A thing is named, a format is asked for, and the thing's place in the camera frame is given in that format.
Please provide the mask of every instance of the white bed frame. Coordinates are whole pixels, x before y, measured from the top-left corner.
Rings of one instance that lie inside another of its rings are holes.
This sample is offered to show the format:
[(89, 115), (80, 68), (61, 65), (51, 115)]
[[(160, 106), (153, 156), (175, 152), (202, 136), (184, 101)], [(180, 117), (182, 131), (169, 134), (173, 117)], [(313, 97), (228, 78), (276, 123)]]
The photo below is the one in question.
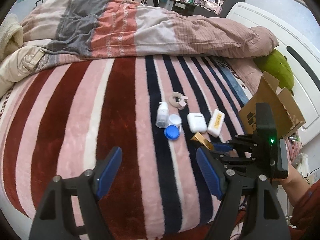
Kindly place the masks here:
[[(299, 129), (301, 142), (305, 145), (320, 133), (320, 52), (292, 26), (253, 5), (244, 2), (236, 3), (226, 18), (249, 28), (257, 25), (264, 26), (277, 37), (280, 45), (276, 49), (287, 57), (293, 71), (295, 83), (292, 89), (293, 98), (306, 120)], [(301, 62), (299, 63), (289, 53), (288, 46), (292, 47), (307, 65), (303, 62), (300, 64)]]

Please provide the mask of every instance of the white soap bar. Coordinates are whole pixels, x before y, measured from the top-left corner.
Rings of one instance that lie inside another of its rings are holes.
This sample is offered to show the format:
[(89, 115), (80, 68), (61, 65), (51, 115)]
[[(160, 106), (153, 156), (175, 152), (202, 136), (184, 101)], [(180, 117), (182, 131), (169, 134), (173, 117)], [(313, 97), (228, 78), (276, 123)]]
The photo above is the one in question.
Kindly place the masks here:
[(211, 116), (207, 132), (214, 137), (218, 137), (221, 132), (222, 124), (224, 121), (225, 114), (218, 109), (213, 112)]
[(207, 124), (201, 113), (190, 113), (187, 115), (190, 131), (192, 133), (202, 133), (207, 130)]

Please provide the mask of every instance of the desk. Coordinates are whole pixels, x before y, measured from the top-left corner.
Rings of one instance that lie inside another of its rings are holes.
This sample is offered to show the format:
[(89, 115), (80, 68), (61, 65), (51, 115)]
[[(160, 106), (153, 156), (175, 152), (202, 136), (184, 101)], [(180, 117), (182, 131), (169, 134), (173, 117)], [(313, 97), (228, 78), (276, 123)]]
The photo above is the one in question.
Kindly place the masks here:
[(187, 17), (191, 15), (202, 15), (207, 18), (219, 17), (219, 15), (215, 14), (212, 10), (209, 10), (206, 7), (181, 0), (175, 0), (173, 2), (172, 11)]

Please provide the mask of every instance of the dark red stripe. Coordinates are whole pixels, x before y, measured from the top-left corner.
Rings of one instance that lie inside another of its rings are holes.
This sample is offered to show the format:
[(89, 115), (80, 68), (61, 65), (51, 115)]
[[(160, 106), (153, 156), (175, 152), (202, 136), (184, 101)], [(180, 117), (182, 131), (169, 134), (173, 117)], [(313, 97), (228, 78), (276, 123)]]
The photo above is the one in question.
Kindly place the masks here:
[(31, 195), (37, 208), (56, 175), (73, 97), (91, 61), (73, 63), (57, 85), (41, 119), (31, 163)]
[(33, 104), (52, 71), (53, 69), (50, 69), (39, 73), (29, 87), (12, 120), (5, 142), (3, 158), (4, 189), (12, 205), (25, 215), (27, 214), (20, 204), (16, 189), (16, 164), (19, 145)]
[(146, 238), (135, 104), (135, 57), (116, 58), (101, 111), (96, 150), (97, 159), (104, 159), (114, 146), (123, 151), (122, 164), (109, 194), (99, 202), (116, 239)]

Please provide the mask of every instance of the red sleeve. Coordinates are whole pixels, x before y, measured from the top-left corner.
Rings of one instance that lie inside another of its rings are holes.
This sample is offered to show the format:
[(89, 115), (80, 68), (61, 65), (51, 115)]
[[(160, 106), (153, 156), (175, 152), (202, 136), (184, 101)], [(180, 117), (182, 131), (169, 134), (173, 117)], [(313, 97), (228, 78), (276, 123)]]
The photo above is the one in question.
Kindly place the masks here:
[(296, 204), (290, 220), (293, 226), (289, 227), (291, 239), (298, 240), (305, 233), (320, 208), (320, 180), (311, 186)]

